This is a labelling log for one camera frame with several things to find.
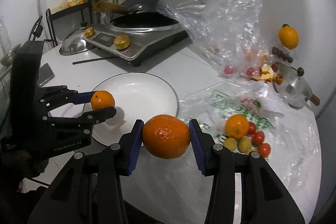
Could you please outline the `clear crumpled plastic bag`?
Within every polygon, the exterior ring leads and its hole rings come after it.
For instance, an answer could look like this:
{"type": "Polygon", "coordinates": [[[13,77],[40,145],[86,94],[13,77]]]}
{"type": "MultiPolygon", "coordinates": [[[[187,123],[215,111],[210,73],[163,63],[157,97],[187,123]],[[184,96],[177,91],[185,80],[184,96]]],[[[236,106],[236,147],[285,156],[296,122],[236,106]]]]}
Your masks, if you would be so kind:
{"type": "Polygon", "coordinates": [[[222,78],[252,79],[274,59],[260,32],[262,0],[159,1],[157,11],[176,20],[222,78]]]}

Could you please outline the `black metal rack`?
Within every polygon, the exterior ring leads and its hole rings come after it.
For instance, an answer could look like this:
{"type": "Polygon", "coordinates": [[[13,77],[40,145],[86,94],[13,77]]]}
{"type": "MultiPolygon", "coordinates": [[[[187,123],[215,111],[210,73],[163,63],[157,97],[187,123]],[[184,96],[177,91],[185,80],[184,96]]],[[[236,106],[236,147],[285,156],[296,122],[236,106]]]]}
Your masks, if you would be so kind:
{"type": "Polygon", "coordinates": [[[76,29],[78,27],[87,27],[89,24],[94,23],[90,0],[84,0],[82,4],[66,7],[56,12],[52,12],[48,8],[46,9],[45,16],[50,37],[49,39],[45,39],[45,42],[50,42],[52,48],[59,45],[55,31],[60,29],[61,24],[69,23],[73,25],[72,28],[76,29]]]}

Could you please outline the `dark chopstick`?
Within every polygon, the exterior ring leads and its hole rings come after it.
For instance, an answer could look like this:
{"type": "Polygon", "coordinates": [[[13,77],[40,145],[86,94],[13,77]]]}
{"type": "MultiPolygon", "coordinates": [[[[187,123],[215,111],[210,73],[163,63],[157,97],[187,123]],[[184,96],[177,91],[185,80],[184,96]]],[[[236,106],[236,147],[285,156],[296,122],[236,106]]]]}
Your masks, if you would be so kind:
{"type": "Polygon", "coordinates": [[[95,61],[111,60],[111,59],[116,59],[116,58],[118,58],[118,57],[117,56],[108,56],[108,57],[100,57],[100,58],[95,58],[95,59],[74,61],[74,62],[72,62],[72,65],[91,63],[91,62],[95,62],[95,61]]]}

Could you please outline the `steel wok lid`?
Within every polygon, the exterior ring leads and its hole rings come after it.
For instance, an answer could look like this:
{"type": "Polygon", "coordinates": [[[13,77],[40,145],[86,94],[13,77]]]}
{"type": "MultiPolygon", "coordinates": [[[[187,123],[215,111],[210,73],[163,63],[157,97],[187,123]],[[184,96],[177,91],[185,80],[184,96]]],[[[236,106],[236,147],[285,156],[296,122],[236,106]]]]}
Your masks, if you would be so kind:
{"type": "Polygon", "coordinates": [[[84,30],[78,29],[70,33],[62,42],[59,53],[63,56],[75,55],[96,48],[84,40],[84,30]]]}

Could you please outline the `small steel pot with lid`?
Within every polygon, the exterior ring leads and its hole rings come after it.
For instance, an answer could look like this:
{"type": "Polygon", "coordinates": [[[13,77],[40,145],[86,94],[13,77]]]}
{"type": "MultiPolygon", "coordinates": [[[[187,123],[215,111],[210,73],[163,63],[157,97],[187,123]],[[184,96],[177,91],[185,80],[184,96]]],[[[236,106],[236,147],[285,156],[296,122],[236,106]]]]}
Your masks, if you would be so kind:
{"type": "Polygon", "coordinates": [[[305,71],[302,67],[295,69],[280,63],[277,66],[279,76],[282,76],[282,83],[273,84],[273,87],[290,107],[301,109],[307,101],[319,106],[320,99],[313,94],[310,85],[304,79],[305,71]]]}

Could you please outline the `red cherry tomato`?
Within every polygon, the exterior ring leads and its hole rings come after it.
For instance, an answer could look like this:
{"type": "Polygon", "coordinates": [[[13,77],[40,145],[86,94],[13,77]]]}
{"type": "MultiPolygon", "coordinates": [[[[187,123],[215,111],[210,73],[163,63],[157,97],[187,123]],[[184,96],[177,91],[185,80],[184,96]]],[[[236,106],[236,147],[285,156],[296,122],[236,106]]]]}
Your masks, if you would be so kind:
{"type": "Polygon", "coordinates": [[[261,145],[258,146],[257,150],[263,158],[266,158],[269,156],[271,152],[271,147],[268,143],[262,143],[261,145]]]}
{"type": "Polygon", "coordinates": [[[252,143],[255,145],[261,145],[264,142],[265,139],[265,134],[263,131],[257,131],[253,136],[252,136],[252,143]]]}
{"type": "Polygon", "coordinates": [[[256,133],[256,125],[253,122],[249,122],[249,130],[247,132],[247,134],[249,136],[252,136],[256,133]]]}

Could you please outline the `smartphone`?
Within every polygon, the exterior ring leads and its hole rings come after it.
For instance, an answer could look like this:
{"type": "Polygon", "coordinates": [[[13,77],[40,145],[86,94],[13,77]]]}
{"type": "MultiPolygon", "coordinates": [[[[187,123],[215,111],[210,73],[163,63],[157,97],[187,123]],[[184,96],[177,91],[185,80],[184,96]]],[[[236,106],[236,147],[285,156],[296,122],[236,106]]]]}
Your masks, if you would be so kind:
{"type": "Polygon", "coordinates": [[[37,80],[38,87],[43,87],[45,84],[49,83],[52,79],[54,79],[55,74],[53,73],[49,64],[44,64],[39,69],[39,77],[37,80]]]}

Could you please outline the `silver induction cooker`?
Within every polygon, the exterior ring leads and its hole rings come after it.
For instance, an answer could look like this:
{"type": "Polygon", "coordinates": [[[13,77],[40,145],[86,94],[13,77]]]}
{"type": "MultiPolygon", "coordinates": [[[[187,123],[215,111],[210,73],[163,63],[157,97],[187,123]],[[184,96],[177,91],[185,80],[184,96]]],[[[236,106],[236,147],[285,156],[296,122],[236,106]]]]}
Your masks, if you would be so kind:
{"type": "Polygon", "coordinates": [[[83,39],[133,66],[188,37],[182,26],[165,16],[131,21],[119,17],[84,32],[83,39]]]}

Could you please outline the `white round plate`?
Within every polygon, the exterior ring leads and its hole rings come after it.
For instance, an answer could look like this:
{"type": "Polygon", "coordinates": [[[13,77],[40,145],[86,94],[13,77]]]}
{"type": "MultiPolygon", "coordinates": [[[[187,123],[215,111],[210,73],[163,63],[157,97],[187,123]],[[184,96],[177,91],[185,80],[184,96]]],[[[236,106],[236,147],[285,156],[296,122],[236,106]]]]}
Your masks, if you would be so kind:
{"type": "Polygon", "coordinates": [[[117,143],[137,119],[159,114],[178,115],[178,96],[169,83],[148,73],[123,73],[106,79],[94,91],[107,91],[116,102],[116,115],[94,126],[93,139],[104,146],[117,143]]]}

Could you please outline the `yellow-green longan fruit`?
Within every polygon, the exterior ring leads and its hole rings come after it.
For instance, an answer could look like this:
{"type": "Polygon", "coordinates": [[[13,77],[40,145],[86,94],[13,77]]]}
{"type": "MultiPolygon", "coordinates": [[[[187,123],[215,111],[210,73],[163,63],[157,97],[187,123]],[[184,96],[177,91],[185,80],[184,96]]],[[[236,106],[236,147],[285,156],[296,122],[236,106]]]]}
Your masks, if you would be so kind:
{"type": "Polygon", "coordinates": [[[237,147],[237,140],[235,138],[226,138],[223,142],[223,146],[228,148],[231,152],[234,152],[237,147]]]}
{"type": "Polygon", "coordinates": [[[241,153],[247,153],[249,151],[251,145],[252,145],[252,142],[251,142],[250,138],[242,137],[238,141],[238,150],[241,153]]]}
{"type": "Polygon", "coordinates": [[[257,152],[258,153],[258,150],[256,149],[249,149],[247,152],[246,152],[246,155],[249,155],[250,153],[252,152],[257,152]]]}

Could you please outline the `printed white plastic bag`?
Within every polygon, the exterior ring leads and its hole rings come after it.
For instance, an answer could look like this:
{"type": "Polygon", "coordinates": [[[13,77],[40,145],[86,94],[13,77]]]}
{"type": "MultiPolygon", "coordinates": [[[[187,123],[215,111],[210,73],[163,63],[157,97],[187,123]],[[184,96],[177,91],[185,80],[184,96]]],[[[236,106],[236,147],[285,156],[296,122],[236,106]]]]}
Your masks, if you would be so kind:
{"type": "Polygon", "coordinates": [[[309,166],[319,151],[313,121],[291,109],[267,84],[222,82],[179,100],[179,119],[196,119],[203,132],[217,143],[228,143],[234,151],[260,151],[289,191],[302,189],[309,166]],[[225,130],[230,118],[243,116],[249,132],[234,140],[225,130]],[[260,144],[256,138],[262,138],[260,144]]]}

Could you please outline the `orange peel pile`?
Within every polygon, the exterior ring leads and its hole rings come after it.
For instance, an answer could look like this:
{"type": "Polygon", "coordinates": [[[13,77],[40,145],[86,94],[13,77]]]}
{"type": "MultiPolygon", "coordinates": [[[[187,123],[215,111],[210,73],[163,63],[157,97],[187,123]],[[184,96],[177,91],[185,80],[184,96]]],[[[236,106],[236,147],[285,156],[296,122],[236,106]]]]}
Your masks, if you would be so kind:
{"type": "Polygon", "coordinates": [[[259,69],[259,74],[252,76],[255,81],[274,82],[281,85],[284,81],[283,75],[280,73],[277,63],[272,65],[264,64],[259,69]]]}

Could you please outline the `large orange on box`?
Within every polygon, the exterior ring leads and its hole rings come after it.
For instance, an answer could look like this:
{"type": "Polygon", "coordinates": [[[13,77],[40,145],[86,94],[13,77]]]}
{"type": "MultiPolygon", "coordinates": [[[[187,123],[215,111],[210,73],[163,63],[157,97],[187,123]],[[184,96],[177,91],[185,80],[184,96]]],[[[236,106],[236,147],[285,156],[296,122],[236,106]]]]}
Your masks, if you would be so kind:
{"type": "Polygon", "coordinates": [[[288,48],[293,50],[298,46],[299,37],[295,28],[290,27],[288,24],[283,24],[280,30],[278,31],[278,39],[280,43],[288,48]]]}

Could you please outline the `clear box of dates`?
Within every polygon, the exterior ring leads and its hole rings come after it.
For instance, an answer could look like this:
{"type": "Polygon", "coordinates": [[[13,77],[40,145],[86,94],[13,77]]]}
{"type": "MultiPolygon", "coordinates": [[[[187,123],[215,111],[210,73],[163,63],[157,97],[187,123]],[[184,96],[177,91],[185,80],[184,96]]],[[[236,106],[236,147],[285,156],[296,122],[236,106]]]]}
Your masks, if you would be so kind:
{"type": "Polygon", "coordinates": [[[275,59],[283,64],[292,65],[297,59],[295,50],[290,50],[279,43],[273,43],[270,47],[270,51],[275,59]]]}

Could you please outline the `large front mandarin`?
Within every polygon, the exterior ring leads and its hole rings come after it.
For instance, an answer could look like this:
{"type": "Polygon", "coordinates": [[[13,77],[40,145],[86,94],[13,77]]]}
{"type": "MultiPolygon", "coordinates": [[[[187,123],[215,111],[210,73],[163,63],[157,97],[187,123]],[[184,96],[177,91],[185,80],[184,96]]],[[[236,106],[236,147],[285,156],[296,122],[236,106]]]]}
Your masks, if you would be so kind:
{"type": "Polygon", "coordinates": [[[190,131],[178,118],[160,114],[143,125],[142,142],[147,151],[155,157],[177,159],[190,145],[190,131]]]}

